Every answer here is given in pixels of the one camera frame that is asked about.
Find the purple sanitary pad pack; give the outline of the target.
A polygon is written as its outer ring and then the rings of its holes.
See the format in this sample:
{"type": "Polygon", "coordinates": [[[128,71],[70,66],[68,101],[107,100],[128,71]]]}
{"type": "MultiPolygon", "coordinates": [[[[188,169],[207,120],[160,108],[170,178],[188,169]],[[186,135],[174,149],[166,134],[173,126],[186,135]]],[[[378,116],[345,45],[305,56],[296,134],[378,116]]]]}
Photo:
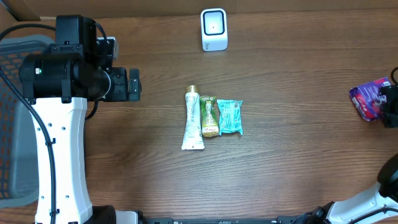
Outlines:
{"type": "Polygon", "coordinates": [[[390,85],[388,78],[383,77],[350,89],[349,97],[362,119],[366,121],[379,119],[380,107],[387,101],[386,96],[382,95],[380,90],[382,87],[390,85]]]}

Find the white tube gold cap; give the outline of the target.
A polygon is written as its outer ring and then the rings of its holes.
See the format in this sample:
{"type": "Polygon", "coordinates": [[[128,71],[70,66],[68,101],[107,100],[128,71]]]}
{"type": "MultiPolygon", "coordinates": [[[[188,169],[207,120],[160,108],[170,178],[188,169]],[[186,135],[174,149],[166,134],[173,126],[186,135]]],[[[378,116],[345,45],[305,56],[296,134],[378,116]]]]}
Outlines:
{"type": "Polygon", "coordinates": [[[201,134],[200,94],[196,85],[186,87],[187,120],[181,149],[184,151],[205,148],[201,134]]]}

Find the green gold snack packet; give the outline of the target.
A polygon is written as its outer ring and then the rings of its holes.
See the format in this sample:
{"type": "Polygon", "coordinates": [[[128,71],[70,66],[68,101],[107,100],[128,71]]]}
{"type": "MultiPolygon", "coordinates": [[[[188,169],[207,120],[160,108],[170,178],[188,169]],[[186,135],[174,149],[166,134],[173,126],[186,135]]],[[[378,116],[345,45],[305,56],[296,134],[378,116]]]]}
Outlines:
{"type": "Polygon", "coordinates": [[[206,138],[217,136],[220,131],[218,121],[215,115],[215,103],[215,96],[200,97],[201,132],[202,136],[206,138]]]}

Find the teal wet wipes pack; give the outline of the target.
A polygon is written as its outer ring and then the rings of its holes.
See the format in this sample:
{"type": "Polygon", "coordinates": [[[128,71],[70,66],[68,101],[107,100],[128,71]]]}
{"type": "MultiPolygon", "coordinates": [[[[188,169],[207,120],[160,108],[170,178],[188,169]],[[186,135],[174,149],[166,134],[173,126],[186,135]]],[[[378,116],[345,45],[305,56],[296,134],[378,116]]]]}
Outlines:
{"type": "Polygon", "coordinates": [[[239,133],[243,135],[243,126],[241,119],[242,100],[217,100],[220,112],[219,135],[223,133],[239,133]]]}

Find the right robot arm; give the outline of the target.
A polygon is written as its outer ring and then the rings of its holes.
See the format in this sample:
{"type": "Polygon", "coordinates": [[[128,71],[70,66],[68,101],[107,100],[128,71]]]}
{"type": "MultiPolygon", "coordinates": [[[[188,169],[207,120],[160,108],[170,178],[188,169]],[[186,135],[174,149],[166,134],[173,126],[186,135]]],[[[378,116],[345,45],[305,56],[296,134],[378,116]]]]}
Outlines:
{"type": "MultiPolygon", "coordinates": [[[[389,127],[397,127],[397,84],[382,86],[373,96],[381,118],[389,127]]],[[[397,215],[397,155],[381,168],[377,182],[363,192],[341,202],[330,202],[304,213],[292,223],[374,223],[397,215]]]]}

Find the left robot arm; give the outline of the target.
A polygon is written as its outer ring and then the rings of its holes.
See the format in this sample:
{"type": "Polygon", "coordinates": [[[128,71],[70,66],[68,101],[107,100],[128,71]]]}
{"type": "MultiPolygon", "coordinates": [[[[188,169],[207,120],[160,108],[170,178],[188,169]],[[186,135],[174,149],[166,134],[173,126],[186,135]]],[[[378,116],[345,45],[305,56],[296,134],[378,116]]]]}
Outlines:
{"type": "Polygon", "coordinates": [[[135,211],[94,206],[85,177],[84,125],[89,102],[139,101],[136,68],[112,65],[115,40],[101,26],[58,16],[55,42],[27,56],[20,69],[23,97],[34,120],[39,172],[36,223],[141,223],[135,211]]]}

